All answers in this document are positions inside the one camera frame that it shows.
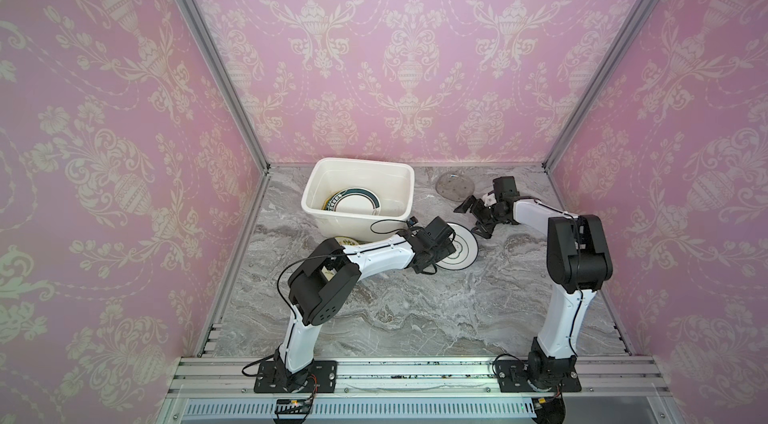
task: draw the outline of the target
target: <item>metal corner post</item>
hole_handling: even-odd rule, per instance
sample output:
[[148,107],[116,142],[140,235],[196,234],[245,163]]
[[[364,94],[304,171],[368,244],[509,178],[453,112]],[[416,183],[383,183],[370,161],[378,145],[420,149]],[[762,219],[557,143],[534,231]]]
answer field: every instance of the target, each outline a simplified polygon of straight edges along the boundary
[[254,161],[259,165],[262,175],[266,175],[266,171],[269,168],[269,163],[266,160],[264,150],[259,144],[256,138],[256,130],[254,129],[248,114],[245,112],[240,98],[237,96],[237,91],[232,83],[229,74],[226,72],[224,61],[216,50],[216,44],[213,38],[208,32],[208,27],[205,25],[203,14],[200,12],[200,7],[195,0],[176,0],[179,10],[181,10],[184,20],[190,28],[190,33],[194,37],[197,43],[197,47],[200,48],[200,52],[205,58],[206,64],[210,73],[214,76],[216,83],[221,90],[226,104],[229,106],[234,118],[237,128],[243,135],[248,150],[254,158]]
[[653,11],[658,1],[659,0],[637,0],[634,7],[630,10],[616,39],[611,43],[610,48],[603,57],[597,71],[587,84],[578,103],[576,103],[576,107],[571,113],[571,117],[565,123],[563,130],[552,145],[552,150],[547,154],[543,164],[544,169],[548,174],[552,171],[554,166],[557,165],[563,157],[563,154],[565,154],[565,151],[568,149],[568,146],[578,132],[579,127],[586,119],[592,104],[599,96],[600,91],[606,85],[614,70],[616,70],[616,67],[618,67],[621,59],[627,53],[627,50],[632,45],[632,41],[637,37],[640,29],[643,27],[643,24],[645,24],[645,21],[648,19],[648,16],[650,16],[650,13]]
[[214,301],[211,304],[208,316],[203,324],[202,331],[197,337],[197,345],[195,346],[195,355],[201,356],[205,352],[206,343],[209,339],[209,334],[213,329],[215,323],[220,323],[224,316],[224,311],[227,304],[230,302],[232,296],[232,289],[234,288],[237,275],[240,272],[240,266],[243,264],[243,258],[245,252],[248,251],[248,244],[250,244],[250,236],[254,232],[256,226],[256,218],[259,217],[259,209],[261,203],[264,201],[264,194],[266,189],[270,185],[270,175],[264,175],[259,181],[259,187],[256,189],[253,201],[247,208],[246,217],[243,221],[243,227],[240,229],[237,239],[234,242],[232,254],[230,255],[229,263],[226,266],[224,275],[221,278],[219,288],[214,295]]

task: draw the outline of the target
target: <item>wall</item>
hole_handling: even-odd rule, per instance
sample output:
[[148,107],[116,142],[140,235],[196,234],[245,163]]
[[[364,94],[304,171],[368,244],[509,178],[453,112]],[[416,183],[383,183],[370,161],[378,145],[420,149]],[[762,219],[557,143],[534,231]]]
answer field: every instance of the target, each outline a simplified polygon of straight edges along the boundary
[[767,58],[768,0],[661,0],[554,170],[688,423],[765,420]]
[[154,422],[257,172],[173,0],[0,0],[0,422]]
[[635,0],[197,0],[270,162],[541,162]]

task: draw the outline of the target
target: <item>black mounting plate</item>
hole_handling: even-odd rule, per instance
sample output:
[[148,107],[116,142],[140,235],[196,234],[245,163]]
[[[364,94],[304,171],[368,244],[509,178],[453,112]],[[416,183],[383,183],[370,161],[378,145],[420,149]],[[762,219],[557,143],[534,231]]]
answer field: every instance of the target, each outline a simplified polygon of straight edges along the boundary
[[[528,372],[524,369],[522,362],[517,360],[499,360],[496,363],[498,374],[498,388],[502,392],[540,392],[534,389],[528,382]],[[567,377],[563,379],[561,385],[562,392],[581,392],[581,383],[576,378]]]
[[[312,361],[308,375],[314,375],[317,378],[317,393],[331,394],[336,390],[336,368],[337,361]],[[265,361],[259,364],[259,377],[254,384],[256,394],[273,394],[284,392],[277,388],[276,381],[277,368],[274,361]],[[314,381],[307,379],[306,385],[298,392],[312,392]]]

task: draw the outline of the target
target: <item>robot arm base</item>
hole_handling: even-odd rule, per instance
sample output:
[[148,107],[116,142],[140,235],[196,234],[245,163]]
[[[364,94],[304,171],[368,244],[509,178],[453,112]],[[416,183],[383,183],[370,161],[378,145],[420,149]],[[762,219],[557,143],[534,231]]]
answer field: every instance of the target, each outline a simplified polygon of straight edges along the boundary
[[313,360],[308,366],[292,373],[286,368],[280,356],[280,349],[277,349],[272,361],[259,364],[254,392],[256,394],[312,392],[315,384],[317,384],[317,393],[334,392],[337,367],[337,361]]
[[[549,357],[542,350],[537,337],[533,338],[531,352],[528,353],[528,380],[539,390],[549,390],[562,386],[566,381],[575,381],[577,389],[572,392],[581,391],[581,383],[576,374],[576,356],[563,359]],[[569,387],[573,389],[574,385],[571,383]]]
[[304,386],[308,376],[321,379],[310,371],[317,370],[321,362],[314,360],[320,327],[339,312],[355,284],[387,270],[411,267],[421,274],[456,252],[453,235],[453,228],[435,218],[426,227],[411,226],[375,243],[341,246],[333,238],[324,240],[288,279],[292,317],[286,336],[274,361],[263,362],[260,367],[261,374],[262,369],[276,367],[268,387],[292,392]]

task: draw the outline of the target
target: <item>white plate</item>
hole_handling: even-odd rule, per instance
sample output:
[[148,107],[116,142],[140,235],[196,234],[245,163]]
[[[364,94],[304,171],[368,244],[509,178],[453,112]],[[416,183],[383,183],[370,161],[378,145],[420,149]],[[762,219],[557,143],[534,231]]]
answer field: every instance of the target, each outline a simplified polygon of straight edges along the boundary
[[349,188],[340,190],[331,196],[323,209],[348,214],[378,216],[381,211],[381,204],[379,197],[372,191],[364,188]]
[[453,240],[456,252],[438,262],[437,265],[447,270],[465,269],[478,258],[478,240],[461,224],[449,222],[448,225],[456,231],[456,237]]

